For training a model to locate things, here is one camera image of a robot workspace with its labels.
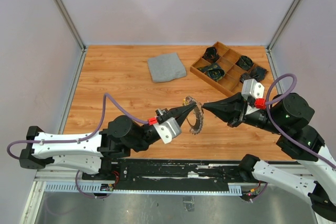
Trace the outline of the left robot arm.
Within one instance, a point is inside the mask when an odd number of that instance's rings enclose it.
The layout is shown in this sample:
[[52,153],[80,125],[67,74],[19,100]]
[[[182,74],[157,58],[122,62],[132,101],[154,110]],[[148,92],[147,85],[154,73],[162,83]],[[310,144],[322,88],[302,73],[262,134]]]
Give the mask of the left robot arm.
[[19,164],[25,169],[71,168],[105,180],[112,175],[112,166],[104,161],[129,157],[132,151],[146,151],[159,140],[170,143],[182,133],[181,125],[196,106],[192,102],[157,110],[156,116],[143,125],[120,115],[109,122],[107,128],[89,134],[52,135],[31,126]]

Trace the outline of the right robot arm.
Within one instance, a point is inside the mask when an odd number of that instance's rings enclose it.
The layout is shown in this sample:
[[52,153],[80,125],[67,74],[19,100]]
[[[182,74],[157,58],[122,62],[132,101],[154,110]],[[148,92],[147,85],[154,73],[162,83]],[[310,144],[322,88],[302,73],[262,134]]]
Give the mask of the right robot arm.
[[229,127],[247,124],[279,135],[277,145],[314,180],[284,172],[257,156],[247,154],[238,165],[238,177],[244,182],[259,180],[274,184],[310,204],[319,216],[335,221],[335,160],[317,130],[309,125],[314,109],[296,93],[284,99],[275,97],[275,106],[264,98],[245,98],[239,92],[232,97],[204,103],[202,108]]

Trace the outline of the rolled dark tie centre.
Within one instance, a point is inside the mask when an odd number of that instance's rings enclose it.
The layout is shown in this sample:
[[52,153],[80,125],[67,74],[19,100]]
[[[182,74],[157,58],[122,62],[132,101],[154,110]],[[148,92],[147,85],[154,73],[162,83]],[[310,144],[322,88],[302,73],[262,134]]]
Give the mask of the rolled dark tie centre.
[[197,69],[216,82],[225,76],[225,70],[222,69],[218,63],[212,63],[208,66],[199,67]]

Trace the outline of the rolled dark tie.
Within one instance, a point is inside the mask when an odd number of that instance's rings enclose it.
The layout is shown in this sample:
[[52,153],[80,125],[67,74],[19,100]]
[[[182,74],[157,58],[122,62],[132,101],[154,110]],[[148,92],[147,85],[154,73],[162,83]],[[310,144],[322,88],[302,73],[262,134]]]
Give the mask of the rolled dark tie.
[[240,76],[239,81],[243,83],[245,80],[255,79],[257,82],[261,82],[265,79],[267,72],[268,71],[265,68],[256,66],[250,73],[243,73]]
[[199,67],[197,69],[216,82],[225,76],[225,70],[222,69],[218,63],[212,63],[208,66]]
[[206,48],[202,58],[210,63],[215,63],[219,59],[219,54],[216,47]]
[[253,67],[254,62],[248,56],[241,55],[237,60],[236,65],[245,71],[249,71]]

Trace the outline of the rolled dark tie lower right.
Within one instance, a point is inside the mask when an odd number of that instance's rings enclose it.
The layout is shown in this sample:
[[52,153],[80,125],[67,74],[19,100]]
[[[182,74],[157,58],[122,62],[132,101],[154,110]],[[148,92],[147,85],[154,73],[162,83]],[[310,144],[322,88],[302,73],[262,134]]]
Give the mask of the rolled dark tie lower right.
[[265,79],[267,72],[268,71],[265,68],[256,66],[250,73],[243,73],[240,76],[239,81],[243,83],[245,80],[255,79],[257,82],[261,82]]

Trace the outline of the wooden compartment tray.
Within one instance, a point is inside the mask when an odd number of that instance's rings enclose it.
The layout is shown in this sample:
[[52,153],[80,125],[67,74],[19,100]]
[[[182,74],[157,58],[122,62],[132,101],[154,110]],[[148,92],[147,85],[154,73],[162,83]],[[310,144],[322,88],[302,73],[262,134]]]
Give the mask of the wooden compartment tray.
[[[266,76],[264,80],[261,80],[261,83],[265,88],[270,86],[273,77],[264,47],[227,46],[219,41],[214,43],[213,47],[216,48],[219,55],[216,64],[224,71],[222,78],[214,80],[206,73],[200,71],[200,68],[211,65],[211,62],[203,58],[203,53],[190,66],[191,73],[228,97],[241,91],[243,84],[240,82],[240,76],[243,73],[250,73],[256,67],[266,69]],[[253,66],[247,71],[238,65],[238,60],[241,56],[247,56],[253,62]]]

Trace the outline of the folded grey cloth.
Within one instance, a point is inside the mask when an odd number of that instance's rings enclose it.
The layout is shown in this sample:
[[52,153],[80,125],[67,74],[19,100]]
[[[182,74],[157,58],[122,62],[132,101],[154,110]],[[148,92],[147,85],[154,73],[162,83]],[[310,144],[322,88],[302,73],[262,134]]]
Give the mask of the folded grey cloth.
[[170,82],[187,76],[186,68],[176,52],[152,57],[147,63],[154,83]]

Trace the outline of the rolled dark tie top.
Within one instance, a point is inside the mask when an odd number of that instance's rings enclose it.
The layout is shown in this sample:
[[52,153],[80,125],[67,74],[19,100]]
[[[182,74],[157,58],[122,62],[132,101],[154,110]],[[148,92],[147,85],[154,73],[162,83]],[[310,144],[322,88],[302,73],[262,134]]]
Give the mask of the rolled dark tie top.
[[210,63],[215,63],[219,59],[219,54],[216,47],[206,48],[202,58]]

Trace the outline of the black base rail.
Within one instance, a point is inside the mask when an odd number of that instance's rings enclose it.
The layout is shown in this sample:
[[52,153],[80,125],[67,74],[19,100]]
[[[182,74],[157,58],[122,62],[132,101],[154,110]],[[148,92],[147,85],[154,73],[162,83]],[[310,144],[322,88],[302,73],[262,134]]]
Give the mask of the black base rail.
[[237,161],[201,161],[178,159],[103,160],[97,174],[83,173],[83,180],[112,181],[117,189],[162,192],[221,192],[230,183],[258,181],[243,175]]

